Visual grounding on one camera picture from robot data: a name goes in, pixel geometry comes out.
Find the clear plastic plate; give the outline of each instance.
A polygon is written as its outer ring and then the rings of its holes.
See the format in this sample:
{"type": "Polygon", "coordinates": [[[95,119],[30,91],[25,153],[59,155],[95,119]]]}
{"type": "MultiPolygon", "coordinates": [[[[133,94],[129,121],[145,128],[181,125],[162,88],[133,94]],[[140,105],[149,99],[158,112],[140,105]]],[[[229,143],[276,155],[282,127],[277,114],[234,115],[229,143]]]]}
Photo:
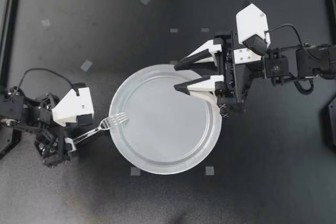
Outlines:
{"type": "Polygon", "coordinates": [[[173,65],[144,68],[115,93],[109,115],[129,120],[110,130],[119,152],[134,166],[155,174],[175,174],[200,163],[214,148],[222,117],[218,108],[177,92],[174,85],[199,78],[173,65]]]}

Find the black mat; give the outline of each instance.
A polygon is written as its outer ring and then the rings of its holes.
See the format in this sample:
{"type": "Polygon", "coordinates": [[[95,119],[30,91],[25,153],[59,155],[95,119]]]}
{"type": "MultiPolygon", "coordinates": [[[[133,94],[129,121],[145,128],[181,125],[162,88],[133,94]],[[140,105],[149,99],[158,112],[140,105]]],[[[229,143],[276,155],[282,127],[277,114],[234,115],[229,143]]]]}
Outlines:
{"type": "MultiPolygon", "coordinates": [[[[31,67],[84,81],[97,124],[126,77],[179,60],[216,30],[235,28],[244,1],[20,0],[9,84],[31,67]],[[83,72],[87,59],[93,65],[83,72]]],[[[267,14],[269,27],[293,23],[306,42],[331,42],[324,0],[250,1],[267,14]]],[[[272,36],[273,47],[296,43],[291,30],[272,36]]],[[[69,164],[48,169],[25,135],[0,161],[1,223],[335,223],[336,154],[323,142],[319,115],[336,87],[319,78],[315,86],[302,96],[294,85],[256,81],[246,114],[224,121],[210,156],[178,175],[131,177],[132,165],[108,135],[84,145],[69,164]],[[214,166],[215,176],[205,176],[205,166],[214,166]]],[[[49,91],[62,97],[68,86],[32,73],[23,89],[31,97],[49,91]]]]}

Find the black wire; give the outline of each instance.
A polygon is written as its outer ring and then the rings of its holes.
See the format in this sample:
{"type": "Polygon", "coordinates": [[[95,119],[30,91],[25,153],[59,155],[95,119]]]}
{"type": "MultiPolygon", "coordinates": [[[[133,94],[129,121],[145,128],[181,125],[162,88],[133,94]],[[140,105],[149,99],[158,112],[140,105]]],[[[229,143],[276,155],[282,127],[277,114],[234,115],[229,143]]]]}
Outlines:
{"type": "Polygon", "coordinates": [[[303,43],[302,40],[301,40],[301,37],[300,37],[300,35],[299,35],[298,30],[297,30],[296,27],[295,27],[294,25],[292,25],[292,24],[283,24],[283,25],[277,26],[276,28],[273,28],[273,29],[270,29],[270,30],[265,31],[265,34],[266,34],[266,33],[271,33],[271,32],[273,32],[273,31],[278,30],[279,28],[283,28],[283,27],[291,27],[291,28],[295,31],[296,36],[298,37],[298,40],[299,40],[299,42],[300,42],[300,45],[301,45],[302,49],[306,52],[306,54],[308,54],[308,55],[309,55],[311,58],[313,58],[314,60],[317,60],[317,61],[320,60],[319,58],[316,58],[314,55],[312,55],[312,54],[306,49],[306,47],[304,46],[304,43],[303,43]]]}
{"type": "Polygon", "coordinates": [[[54,71],[52,71],[50,69],[47,69],[47,68],[30,68],[30,69],[26,70],[26,72],[24,73],[24,75],[21,78],[21,81],[20,81],[19,85],[15,88],[14,93],[8,99],[6,99],[5,102],[10,101],[16,95],[16,93],[18,92],[18,90],[20,90],[20,87],[21,87],[21,85],[23,83],[23,80],[26,77],[26,74],[28,74],[31,71],[46,71],[46,72],[49,72],[49,73],[53,73],[54,75],[56,75],[58,77],[61,77],[62,79],[66,80],[69,83],[69,85],[71,86],[71,88],[76,91],[76,89],[74,88],[74,85],[71,83],[71,81],[69,81],[69,79],[67,79],[66,77],[60,75],[59,73],[56,73],[56,72],[54,72],[54,71]]]}

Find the white tape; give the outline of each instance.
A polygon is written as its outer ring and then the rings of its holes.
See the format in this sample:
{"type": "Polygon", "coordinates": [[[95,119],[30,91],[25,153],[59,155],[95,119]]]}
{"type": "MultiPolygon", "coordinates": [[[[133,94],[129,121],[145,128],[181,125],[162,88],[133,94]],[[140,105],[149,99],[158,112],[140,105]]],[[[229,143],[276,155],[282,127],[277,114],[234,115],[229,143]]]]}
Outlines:
{"type": "Polygon", "coordinates": [[[131,176],[140,176],[141,170],[135,166],[131,167],[131,176]]]}
{"type": "Polygon", "coordinates": [[[214,176],[215,168],[213,166],[205,166],[205,176],[214,176]]]}
{"type": "Polygon", "coordinates": [[[51,25],[48,19],[41,20],[41,23],[43,27],[49,27],[51,25]]]}
{"type": "Polygon", "coordinates": [[[140,0],[140,2],[141,2],[142,4],[144,4],[144,5],[149,4],[150,1],[151,1],[151,0],[140,0]]]}
{"type": "Polygon", "coordinates": [[[84,63],[82,64],[82,66],[80,68],[84,72],[87,72],[89,70],[89,68],[91,68],[92,65],[93,65],[93,63],[91,61],[86,60],[86,61],[84,61],[84,63]]]}

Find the fork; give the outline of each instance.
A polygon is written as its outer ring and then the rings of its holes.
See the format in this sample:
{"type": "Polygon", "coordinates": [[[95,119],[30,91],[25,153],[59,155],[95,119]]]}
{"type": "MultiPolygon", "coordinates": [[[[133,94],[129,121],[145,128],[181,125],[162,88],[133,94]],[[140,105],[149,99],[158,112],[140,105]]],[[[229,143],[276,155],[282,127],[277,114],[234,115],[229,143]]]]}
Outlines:
{"type": "Polygon", "coordinates": [[[128,120],[128,117],[125,112],[121,112],[112,116],[108,116],[107,118],[104,118],[99,123],[98,127],[88,131],[80,136],[77,136],[74,138],[74,144],[79,144],[80,142],[84,141],[85,139],[91,137],[92,135],[95,135],[96,133],[100,131],[107,131],[123,122],[126,122],[128,120]]]}

